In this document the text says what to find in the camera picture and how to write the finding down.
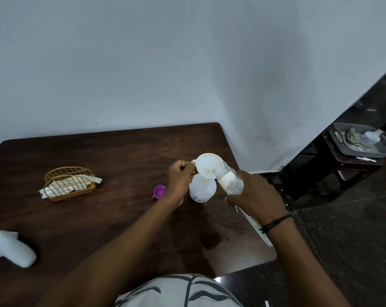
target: black bracelet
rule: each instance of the black bracelet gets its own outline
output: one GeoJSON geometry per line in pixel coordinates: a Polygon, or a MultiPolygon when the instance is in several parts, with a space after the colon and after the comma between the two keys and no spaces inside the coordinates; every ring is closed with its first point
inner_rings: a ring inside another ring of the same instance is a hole
{"type": "Polygon", "coordinates": [[[292,215],[290,215],[290,214],[288,214],[284,217],[280,217],[277,220],[272,221],[270,224],[267,224],[266,226],[261,227],[260,230],[262,231],[263,234],[265,234],[270,229],[272,229],[274,226],[277,226],[279,223],[284,221],[286,218],[291,218],[291,217],[292,217],[292,215]]]}

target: person's left arm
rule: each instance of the person's left arm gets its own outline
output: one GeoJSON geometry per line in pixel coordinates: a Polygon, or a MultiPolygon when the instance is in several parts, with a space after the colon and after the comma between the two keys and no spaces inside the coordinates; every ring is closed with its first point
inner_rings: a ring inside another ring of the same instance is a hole
{"type": "Polygon", "coordinates": [[[36,306],[113,306],[160,227],[183,202],[194,169],[194,162],[175,162],[168,171],[164,196],[131,227],[52,286],[36,306]]]}

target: stool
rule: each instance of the stool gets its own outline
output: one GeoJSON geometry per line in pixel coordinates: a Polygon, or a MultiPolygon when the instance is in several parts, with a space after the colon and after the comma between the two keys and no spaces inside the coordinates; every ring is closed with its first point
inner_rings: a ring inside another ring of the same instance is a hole
{"type": "Polygon", "coordinates": [[[377,162],[370,162],[342,154],[328,131],[320,134],[312,144],[317,153],[299,153],[299,155],[313,155],[311,160],[298,169],[294,169],[291,163],[283,169],[286,177],[283,179],[282,186],[284,192],[293,200],[307,193],[323,192],[328,201],[332,201],[341,196],[344,191],[378,171],[384,164],[384,160],[380,158],[376,159],[377,162]],[[341,171],[354,171],[356,174],[345,179],[341,171]],[[318,182],[332,173],[336,175],[340,183],[339,189],[318,189],[318,182]]]}

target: purple cup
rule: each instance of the purple cup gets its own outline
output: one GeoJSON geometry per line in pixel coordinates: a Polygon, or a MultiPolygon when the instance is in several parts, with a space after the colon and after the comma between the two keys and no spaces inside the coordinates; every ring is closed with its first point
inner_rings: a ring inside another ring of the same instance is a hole
{"type": "Polygon", "coordinates": [[[163,194],[165,193],[166,186],[164,185],[158,185],[153,190],[153,198],[160,199],[162,198],[163,194]]]}

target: forearm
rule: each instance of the forearm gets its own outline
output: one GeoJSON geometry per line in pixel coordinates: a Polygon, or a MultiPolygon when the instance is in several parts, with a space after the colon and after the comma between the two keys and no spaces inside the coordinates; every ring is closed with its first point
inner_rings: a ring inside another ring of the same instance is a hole
{"type": "Polygon", "coordinates": [[[166,196],[157,201],[125,232],[53,286],[37,307],[112,305],[176,201],[166,196]]]}
{"type": "Polygon", "coordinates": [[[267,235],[282,263],[293,305],[349,306],[304,242],[292,219],[284,220],[267,235]]]}

